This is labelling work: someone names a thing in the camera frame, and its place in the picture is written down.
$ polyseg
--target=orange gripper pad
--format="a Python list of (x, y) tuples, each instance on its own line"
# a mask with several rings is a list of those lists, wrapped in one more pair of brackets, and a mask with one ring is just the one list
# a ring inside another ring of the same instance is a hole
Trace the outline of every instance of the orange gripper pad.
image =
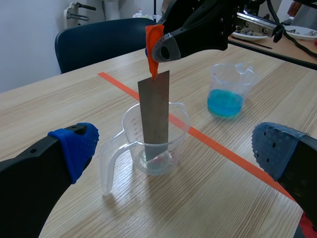
[(152, 79), (155, 79), (158, 75), (159, 63), (152, 59), (152, 49), (155, 43), (163, 36), (163, 25), (146, 26), (146, 44), (148, 52), (148, 62)]

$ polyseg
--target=blue liquid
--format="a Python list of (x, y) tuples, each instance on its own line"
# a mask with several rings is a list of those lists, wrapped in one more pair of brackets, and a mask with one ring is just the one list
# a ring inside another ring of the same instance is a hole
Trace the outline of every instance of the blue liquid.
[(233, 116), (240, 112), (243, 98), (227, 90), (214, 89), (208, 95), (208, 108), (222, 116)]

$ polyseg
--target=orange tape line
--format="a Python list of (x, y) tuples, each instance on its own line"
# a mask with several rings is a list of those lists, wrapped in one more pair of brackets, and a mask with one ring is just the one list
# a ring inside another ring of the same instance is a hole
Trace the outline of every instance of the orange tape line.
[[(121, 89), (126, 94), (130, 95), (134, 99), (139, 101), (139, 94), (134, 91), (133, 89), (127, 87), (123, 83), (119, 82), (115, 78), (111, 77), (110, 75), (106, 74), (105, 72), (98, 73), (98, 75), (117, 88)], [(270, 175), (268, 175), (266, 172), (258, 168), (257, 166), (251, 164), (249, 161), (243, 159), (241, 156), (235, 154), (231, 150), (227, 149), (223, 145), (219, 144), (215, 140), (211, 139), (210, 137), (206, 136), (202, 132), (198, 131), (197, 129), (193, 128), (192, 126), (189, 127), (188, 133), (204, 143), (205, 145), (209, 146), (211, 149), (215, 150), (219, 154), (223, 155), (227, 159), (234, 162), (239, 167), (243, 168), (245, 171), (251, 173), (253, 176), (257, 177), (261, 181), (265, 182), (267, 185), (271, 186), (272, 188), (276, 189), (280, 193), (284, 194), (288, 198), (295, 201), (291, 195), (277, 182), (275, 182)]]

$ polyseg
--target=beaker with blue liquid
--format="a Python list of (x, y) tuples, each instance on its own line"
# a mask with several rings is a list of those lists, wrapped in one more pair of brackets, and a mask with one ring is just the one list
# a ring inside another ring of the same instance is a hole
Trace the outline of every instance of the beaker with blue liquid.
[(245, 68), (243, 63), (212, 66), (207, 100), (209, 110), (227, 117), (238, 114), (257, 79), (253, 66)]

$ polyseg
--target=measuring cup handle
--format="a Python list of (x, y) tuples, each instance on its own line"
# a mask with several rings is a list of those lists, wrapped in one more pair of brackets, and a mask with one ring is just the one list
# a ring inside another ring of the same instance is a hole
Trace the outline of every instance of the measuring cup handle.
[(134, 147), (136, 142), (129, 144), (125, 131), (122, 130), (106, 143), (100, 151), (100, 183), (104, 195), (110, 193), (113, 184), (114, 164), (124, 151)]

